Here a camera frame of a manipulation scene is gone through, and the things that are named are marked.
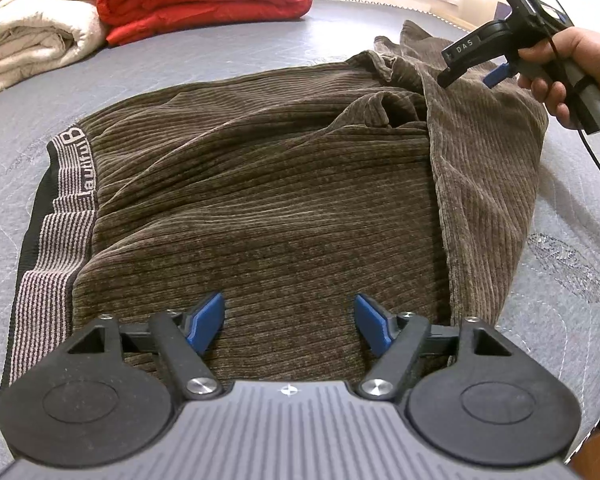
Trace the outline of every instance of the brown corduroy pants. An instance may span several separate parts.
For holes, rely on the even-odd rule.
[[[400,45],[377,38],[380,54],[163,89],[79,121],[53,144],[59,178],[64,158],[91,200],[53,326],[145,320],[221,290],[226,321],[208,353],[221,379],[355,380],[357,292],[432,322],[495,322],[546,116],[512,81],[489,91],[489,66],[440,89],[447,44],[406,22]],[[32,346],[64,336],[35,343],[18,297],[14,316],[9,381]]]

